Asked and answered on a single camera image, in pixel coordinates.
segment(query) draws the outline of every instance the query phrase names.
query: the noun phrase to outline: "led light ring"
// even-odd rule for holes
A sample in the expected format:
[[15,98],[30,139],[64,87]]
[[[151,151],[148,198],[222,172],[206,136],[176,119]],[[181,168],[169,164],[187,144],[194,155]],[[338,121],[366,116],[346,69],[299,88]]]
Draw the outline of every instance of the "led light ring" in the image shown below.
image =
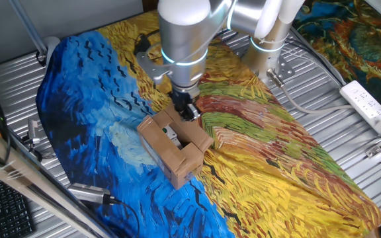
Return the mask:
[[283,44],[281,47],[279,47],[279,48],[277,48],[275,50],[267,50],[267,49],[261,48],[258,45],[256,45],[256,43],[254,42],[252,37],[251,37],[251,43],[252,43],[252,45],[254,45],[256,47],[257,50],[261,50],[261,51],[264,51],[264,52],[276,52],[278,50],[281,50],[283,48],[283,46],[284,46],[284,44]]
[[233,16],[233,12],[235,11],[236,3],[237,3],[237,0],[234,0],[233,4],[230,7],[230,12],[229,12],[229,16],[228,16],[228,23],[227,23],[227,28],[229,30],[232,29],[232,26],[231,26],[232,25],[232,16]]
[[[174,60],[170,59],[170,58],[164,53],[163,49],[161,49],[161,54],[163,55],[163,57],[164,57],[168,62],[170,62],[170,63],[175,63]],[[208,49],[205,51],[205,54],[204,54],[201,58],[199,58],[199,59],[197,59],[197,60],[195,60],[195,61],[192,61],[192,62],[186,62],[186,63],[181,63],[181,62],[179,62],[179,63],[176,63],[176,65],[178,65],[178,66],[191,66],[191,65],[195,65],[195,64],[201,62],[202,60],[204,60],[204,59],[206,58],[206,55],[207,55],[207,54],[208,54]]]

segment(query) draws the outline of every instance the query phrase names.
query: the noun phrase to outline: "metal bracket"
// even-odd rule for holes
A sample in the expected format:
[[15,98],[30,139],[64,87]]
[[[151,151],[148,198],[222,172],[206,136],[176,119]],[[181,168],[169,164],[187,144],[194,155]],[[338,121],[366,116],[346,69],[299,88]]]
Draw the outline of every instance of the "metal bracket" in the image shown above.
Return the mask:
[[136,60],[155,84],[161,84],[163,82],[163,76],[170,72],[170,67],[154,64],[151,59],[146,56],[145,52],[137,53]]
[[374,146],[373,148],[369,149],[367,152],[366,152],[366,155],[368,156],[368,158],[373,158],[374,156],[376,156],[377,154],[381,153],[381,148],[378,147],[378,146]]
[[282,57],[278,58],[278,77],[282,80],[289,79],[295,75],[294,69],[289,65],[289,63]]

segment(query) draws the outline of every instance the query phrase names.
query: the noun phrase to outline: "box flap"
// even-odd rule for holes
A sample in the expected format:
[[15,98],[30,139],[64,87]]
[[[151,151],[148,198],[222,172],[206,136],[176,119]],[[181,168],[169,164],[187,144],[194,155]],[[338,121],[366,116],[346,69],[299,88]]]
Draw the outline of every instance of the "box flap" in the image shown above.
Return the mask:
[[193,142],[201,151],[206,151],[214,142],[197,121],[183,122],[173,103],[170,103],[165,111],[173,119],[174,124],[171,124],[171,127],[176,131],[180,141]]
[[155,116],[152,117],[155,123],[158,124],[160,128],[164,128],[171,123],[173,123],[173,119],[166,113],[166,111],[158,112]]
[[171,171],[175,172],[185,161],[179,148],[149,116],[138,126],[138,131]]
[[203,152],[201,152],[194,143],[186,145],[186,147],[182,149],[182,153],[187,160],[195,162],[196,164],[202,164],[204,161]]

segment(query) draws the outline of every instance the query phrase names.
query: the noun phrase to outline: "white power strip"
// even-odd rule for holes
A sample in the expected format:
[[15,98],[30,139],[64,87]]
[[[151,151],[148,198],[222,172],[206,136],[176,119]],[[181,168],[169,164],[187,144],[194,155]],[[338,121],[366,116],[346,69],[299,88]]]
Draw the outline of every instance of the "white power strip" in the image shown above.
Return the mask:
[[381,135],[381,105],[357,81],[345,85],[341,95]]

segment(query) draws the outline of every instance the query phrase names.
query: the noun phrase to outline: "blue fabric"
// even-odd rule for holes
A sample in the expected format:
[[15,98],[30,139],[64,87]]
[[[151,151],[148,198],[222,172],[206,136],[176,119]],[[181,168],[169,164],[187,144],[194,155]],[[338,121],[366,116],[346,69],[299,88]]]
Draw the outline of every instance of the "blue fabric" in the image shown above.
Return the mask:
[[[139,215],[140,237],[234,237],[195,178],[175,190],[140,144],[136,127],[154,112],[136,79],[98,32],[56,48],[36,103],[71,183],[107,188]],[[106,224],[137,232],[133,213],[97,209]]]

